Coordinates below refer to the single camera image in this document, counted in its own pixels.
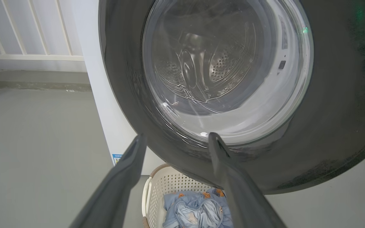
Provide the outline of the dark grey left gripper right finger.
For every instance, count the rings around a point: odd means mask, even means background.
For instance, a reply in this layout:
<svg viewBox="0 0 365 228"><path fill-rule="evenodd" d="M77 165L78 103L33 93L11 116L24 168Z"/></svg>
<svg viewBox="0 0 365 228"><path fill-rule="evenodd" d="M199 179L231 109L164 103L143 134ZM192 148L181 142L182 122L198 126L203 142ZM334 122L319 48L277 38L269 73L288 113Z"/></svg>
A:
<svg viewBox="0 0 365 228"><path fill-rule="evenodd" d="M239 165L222 138L208 135L214 175L227 193L235 228L285 228L285 224L249 174Z"/></svg>

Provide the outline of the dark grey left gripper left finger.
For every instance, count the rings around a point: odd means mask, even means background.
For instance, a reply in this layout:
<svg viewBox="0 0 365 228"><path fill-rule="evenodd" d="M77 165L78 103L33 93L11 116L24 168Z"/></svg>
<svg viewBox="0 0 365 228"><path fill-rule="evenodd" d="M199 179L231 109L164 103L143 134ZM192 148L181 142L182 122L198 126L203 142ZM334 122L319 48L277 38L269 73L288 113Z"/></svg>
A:
<svg viewBox="0 0 365 228"><path fill-rule="evenodd" d="M86 202L71 228L121 228L132 188L138 183L147 137L138 134Z"/></svg>

